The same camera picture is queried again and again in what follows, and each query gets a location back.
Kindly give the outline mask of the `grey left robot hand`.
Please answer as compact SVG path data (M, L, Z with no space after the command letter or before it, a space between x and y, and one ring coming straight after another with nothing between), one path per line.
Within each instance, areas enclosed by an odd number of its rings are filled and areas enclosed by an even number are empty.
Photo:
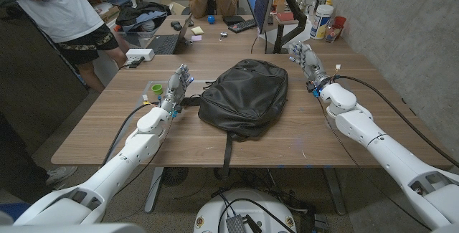
M187 65L182 64L170 77L167 91L161 101L161 108L173 118L179 113L180 103L184 99L186 89L194 81Z

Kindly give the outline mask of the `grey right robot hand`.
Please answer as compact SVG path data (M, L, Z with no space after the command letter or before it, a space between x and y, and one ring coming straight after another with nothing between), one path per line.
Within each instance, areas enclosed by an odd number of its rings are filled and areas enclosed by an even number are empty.
M309 44L297 42L288 46L289 60L301 66L307 79L307 90L318 97L325 86L331 83L321 60Z

